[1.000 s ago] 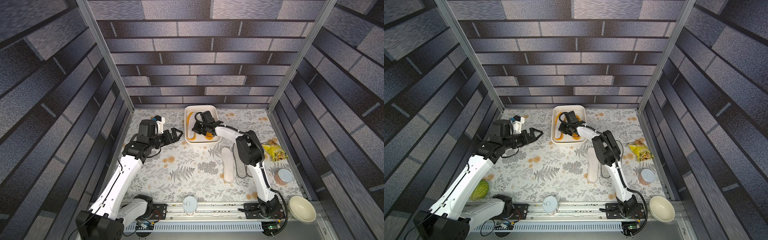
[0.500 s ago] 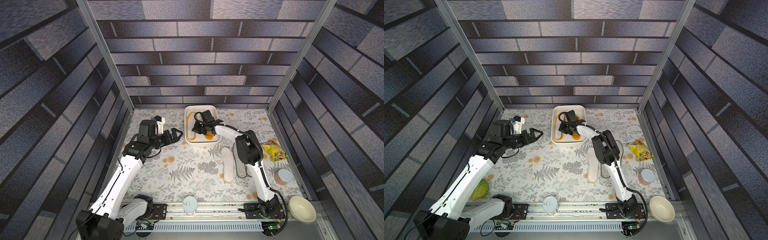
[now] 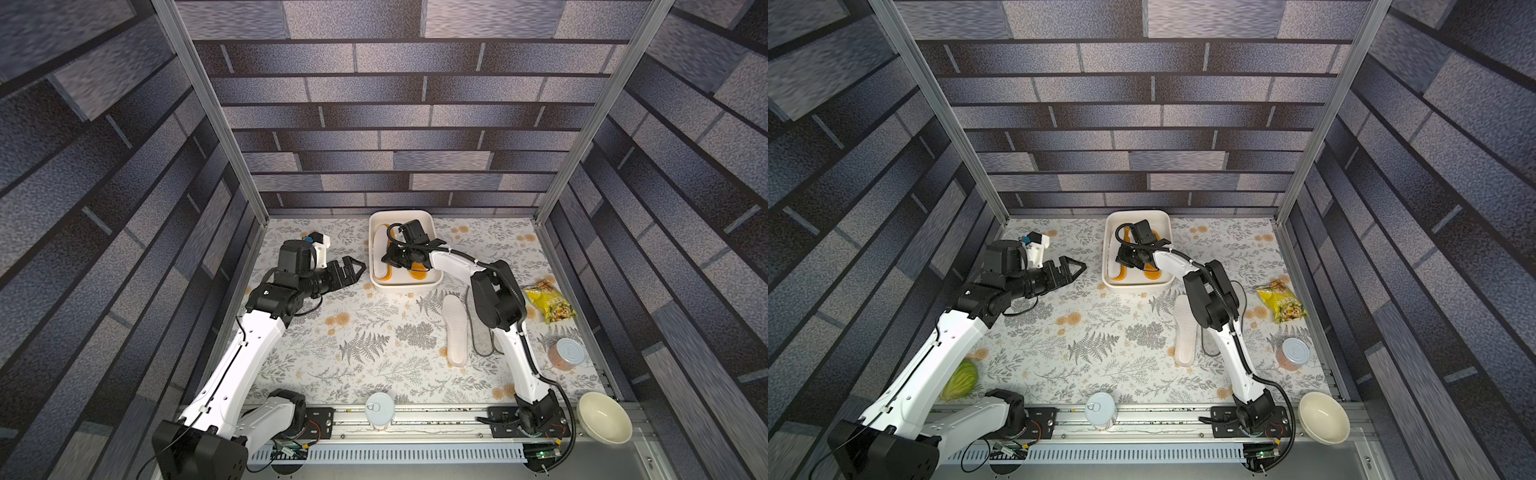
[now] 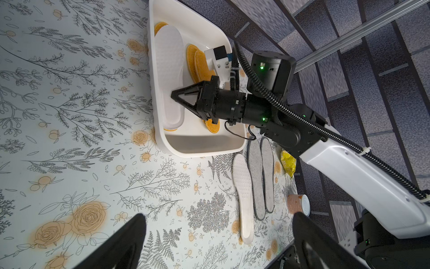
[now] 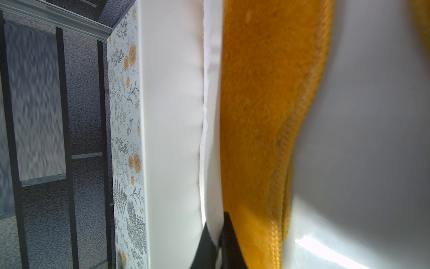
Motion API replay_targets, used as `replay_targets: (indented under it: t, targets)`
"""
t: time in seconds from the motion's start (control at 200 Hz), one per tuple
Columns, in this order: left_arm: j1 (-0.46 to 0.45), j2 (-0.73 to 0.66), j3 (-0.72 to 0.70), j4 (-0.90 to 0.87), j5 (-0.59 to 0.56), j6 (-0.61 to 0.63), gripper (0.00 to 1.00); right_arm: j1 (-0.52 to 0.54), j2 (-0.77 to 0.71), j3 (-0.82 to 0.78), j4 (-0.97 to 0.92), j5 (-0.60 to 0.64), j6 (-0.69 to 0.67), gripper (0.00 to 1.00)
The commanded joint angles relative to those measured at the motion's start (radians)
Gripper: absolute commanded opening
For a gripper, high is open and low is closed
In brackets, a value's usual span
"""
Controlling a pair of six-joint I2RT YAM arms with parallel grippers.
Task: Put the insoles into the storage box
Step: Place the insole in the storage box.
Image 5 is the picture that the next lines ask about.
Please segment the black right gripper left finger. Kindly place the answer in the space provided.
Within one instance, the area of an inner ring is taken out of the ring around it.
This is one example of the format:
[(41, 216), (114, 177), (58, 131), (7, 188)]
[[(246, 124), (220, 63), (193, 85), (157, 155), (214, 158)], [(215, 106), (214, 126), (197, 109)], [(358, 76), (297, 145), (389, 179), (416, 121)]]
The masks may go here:
[(212, 242), (208, 226), (205, 224), (190, 269), (215, 269), (217, 256), (218, 248)]

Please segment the white insole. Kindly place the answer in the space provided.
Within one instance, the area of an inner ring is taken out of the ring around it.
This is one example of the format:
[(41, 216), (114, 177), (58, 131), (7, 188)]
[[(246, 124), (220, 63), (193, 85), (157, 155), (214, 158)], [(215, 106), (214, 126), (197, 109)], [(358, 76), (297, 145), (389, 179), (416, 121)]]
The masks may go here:
[(202, 222), (211, 242), (219, 246), (224, 226), (220, 159), (220, 98), (223, 1), (203, 2), (203, 127), (199, 149), (199, 190)]

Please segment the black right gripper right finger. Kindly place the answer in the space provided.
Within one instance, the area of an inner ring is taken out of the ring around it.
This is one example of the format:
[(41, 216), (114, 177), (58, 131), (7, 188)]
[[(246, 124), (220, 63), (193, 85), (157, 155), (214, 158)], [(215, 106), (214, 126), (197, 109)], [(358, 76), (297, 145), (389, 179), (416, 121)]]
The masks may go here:
[(229, 213), (224, 212), (221, 231), (222, 269), (248, 269)]

